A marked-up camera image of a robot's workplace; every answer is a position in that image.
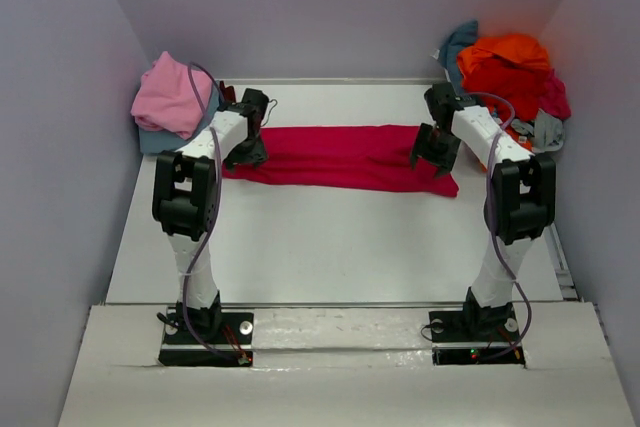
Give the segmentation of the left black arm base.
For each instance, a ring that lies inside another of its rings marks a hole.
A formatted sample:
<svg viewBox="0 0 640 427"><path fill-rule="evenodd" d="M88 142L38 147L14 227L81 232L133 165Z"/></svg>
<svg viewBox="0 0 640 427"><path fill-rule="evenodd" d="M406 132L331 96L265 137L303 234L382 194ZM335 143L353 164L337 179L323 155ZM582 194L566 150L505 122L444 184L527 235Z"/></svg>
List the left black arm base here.
<svg viewBox="0 0 640 427"><path fill-rule="evenodd" d="M178 321L174 307L157 313L163 324L158 362L166 367L249 368L253 366L254 314L248 311L222 311L222 322L212 335L201 334L197 341L184 323Z"/></svg>

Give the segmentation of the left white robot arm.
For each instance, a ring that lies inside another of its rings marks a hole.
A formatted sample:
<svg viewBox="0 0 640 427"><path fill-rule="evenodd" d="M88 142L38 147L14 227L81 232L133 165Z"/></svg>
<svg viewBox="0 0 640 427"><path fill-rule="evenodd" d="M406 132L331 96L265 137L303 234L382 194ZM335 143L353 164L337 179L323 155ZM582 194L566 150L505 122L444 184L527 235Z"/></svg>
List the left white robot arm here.
<svg viewBox="0 0 640 427"><path fill-rule="evenodd" d="M261 127L269 103L262 91L247 88L239 102L222 103L187 145L156 157L152 216L167 235L179 276L176 306L160 316L167 344L211 343L220 333L209 238L220 211L222 171L267 161Z"/></svg>

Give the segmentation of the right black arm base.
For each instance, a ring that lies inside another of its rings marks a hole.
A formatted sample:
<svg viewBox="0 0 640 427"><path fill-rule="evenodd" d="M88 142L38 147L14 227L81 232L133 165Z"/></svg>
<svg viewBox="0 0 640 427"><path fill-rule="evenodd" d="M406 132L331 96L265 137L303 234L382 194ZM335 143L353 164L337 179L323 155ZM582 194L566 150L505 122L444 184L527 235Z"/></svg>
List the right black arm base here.
<svg viewBox="0 0 640 427"><path fill-rule="evenodd" d="M461 310L432 311L420 329L420 335L432 345L436 366L525 366L523 348L516 343L519 334L513 310L504 320L491 320L475 331L464 324Z"/></svg>

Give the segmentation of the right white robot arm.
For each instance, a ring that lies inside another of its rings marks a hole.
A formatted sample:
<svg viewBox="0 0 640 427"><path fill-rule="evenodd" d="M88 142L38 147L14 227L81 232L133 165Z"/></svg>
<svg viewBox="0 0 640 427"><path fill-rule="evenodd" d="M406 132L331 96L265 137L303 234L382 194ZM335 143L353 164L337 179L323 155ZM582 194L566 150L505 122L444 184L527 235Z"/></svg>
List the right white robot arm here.
<svg viewBox="0 0 640 427"><path fill-rule="evenodd" d="M485 342L516 322L513 296L524 292L519 270L534 241L555 219L555 162L508 134L515 108L497 97L507 110L500 119L484 104L491 97L484 92L458 94L449 82L428 88L424 99L432 121L420 125L410 154L412 166L425 161L443 176L452 171L460 146L466 145L486 169L488 247L462 308L431 313L427 327L437 343Z"/></svg>

